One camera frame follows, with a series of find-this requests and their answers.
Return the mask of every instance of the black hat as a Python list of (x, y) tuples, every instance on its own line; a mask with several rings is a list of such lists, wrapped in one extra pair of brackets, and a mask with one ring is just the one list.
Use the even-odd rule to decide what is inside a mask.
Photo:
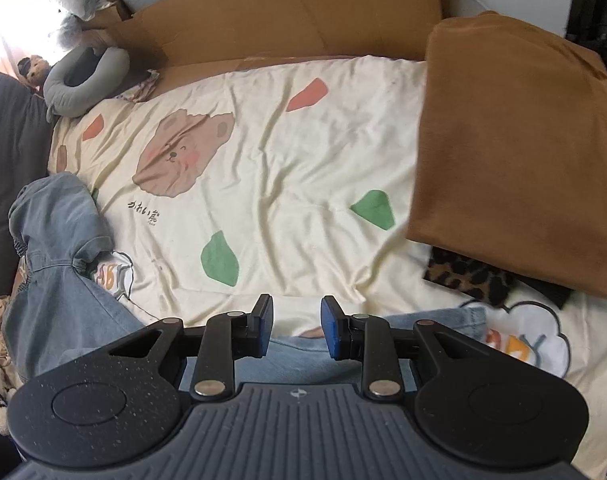
[(16, 66), (19, 69), (19, 73), (23, 77), (27, 77), (28, 73), (30, 72), (30, 58), (24, 57), (21, 61), (19, 61), (16, 64)]

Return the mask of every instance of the crosshair logo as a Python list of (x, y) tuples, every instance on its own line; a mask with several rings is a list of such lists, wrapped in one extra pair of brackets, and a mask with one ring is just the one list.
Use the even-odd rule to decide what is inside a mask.
[(291, 391), (290, 395), (296, 397), (297, 399), (301, 399), (301, 397), (308, 395), (308, 392), (306, 390), (302, 390), (301, 388), (297, 388), (296, 390)]

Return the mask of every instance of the ribbed gray panel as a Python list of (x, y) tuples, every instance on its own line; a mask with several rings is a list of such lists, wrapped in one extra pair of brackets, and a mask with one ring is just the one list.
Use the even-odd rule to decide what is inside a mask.
[(441, 454), (403, 410), (349, 384), (246, 384), (232, 400), (202, 404), (162, 449), (130, 465), (74, 472), (28, 463), (11, 480), (584, 480), (567, 464), (496, 473)]

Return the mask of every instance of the gray neck pillow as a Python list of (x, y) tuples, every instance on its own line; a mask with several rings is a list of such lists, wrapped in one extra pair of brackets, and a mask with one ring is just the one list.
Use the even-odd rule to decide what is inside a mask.
[(109, 47), (99, 60), (94, 73), (78, 86), (65, 84), (88, 47), (78, 46), (55, 64), (43, 84), (43, 97), (48, 105), (47, 120), (55, 115), (80, 117), (90, 108), (110, 96), (130, 69), (130, 57), (122, 48)]

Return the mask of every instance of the silver screw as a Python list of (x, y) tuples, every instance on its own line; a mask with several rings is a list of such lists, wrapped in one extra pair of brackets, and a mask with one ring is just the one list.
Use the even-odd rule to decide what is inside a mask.
[(399, 385), (399, 383), (395, 383), (395, 381), (382, 379), (370, 383), (368, 389), (377, 397), (390, 397), (398, 394), (401, 390), (401, 386)]
[(199, 381), (194, 385), (194, 390), (203, 397), (214, 397), (220, 395), (225, 390), (225, 384), (221, 381), (208, 379), (207, 381)]

